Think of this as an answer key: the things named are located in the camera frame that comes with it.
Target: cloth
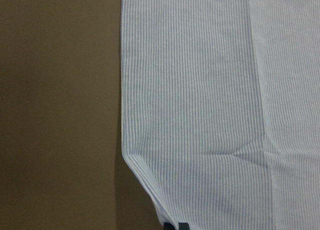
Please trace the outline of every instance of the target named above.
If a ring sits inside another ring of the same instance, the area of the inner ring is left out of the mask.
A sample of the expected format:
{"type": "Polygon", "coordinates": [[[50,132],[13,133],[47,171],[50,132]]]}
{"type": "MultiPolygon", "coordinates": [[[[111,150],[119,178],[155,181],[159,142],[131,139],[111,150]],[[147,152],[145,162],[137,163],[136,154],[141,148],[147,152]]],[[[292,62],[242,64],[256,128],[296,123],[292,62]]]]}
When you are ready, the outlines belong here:
{"type": "Polygon", "coordinates": [[[319,82],[320,0],[122,0],[122,155],[161,224],[320,229],[319,82]]]}

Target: striped fabric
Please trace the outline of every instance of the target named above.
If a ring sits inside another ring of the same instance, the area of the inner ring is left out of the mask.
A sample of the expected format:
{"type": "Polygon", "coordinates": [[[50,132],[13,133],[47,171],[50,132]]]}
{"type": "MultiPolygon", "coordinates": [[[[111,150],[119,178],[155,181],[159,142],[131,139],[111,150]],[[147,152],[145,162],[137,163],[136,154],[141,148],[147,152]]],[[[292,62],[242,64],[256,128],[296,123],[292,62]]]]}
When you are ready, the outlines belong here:
{"type": "Polygon", "coordinates": [[[320,0],[122,0],[121,68],[161,224],[320,229],[320,0]]]}

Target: brown surface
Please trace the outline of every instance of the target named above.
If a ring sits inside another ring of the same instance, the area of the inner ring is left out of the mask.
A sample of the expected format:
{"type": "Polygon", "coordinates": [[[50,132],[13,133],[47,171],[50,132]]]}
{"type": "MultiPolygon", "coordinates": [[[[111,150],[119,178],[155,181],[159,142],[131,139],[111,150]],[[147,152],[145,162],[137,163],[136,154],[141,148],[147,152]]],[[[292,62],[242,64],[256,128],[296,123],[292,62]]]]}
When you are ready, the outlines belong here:
{"type": "Polygon", "coordinates": [[[161,229],[121,156],[120,7],[0,0],[0,229],[161,229]]]}

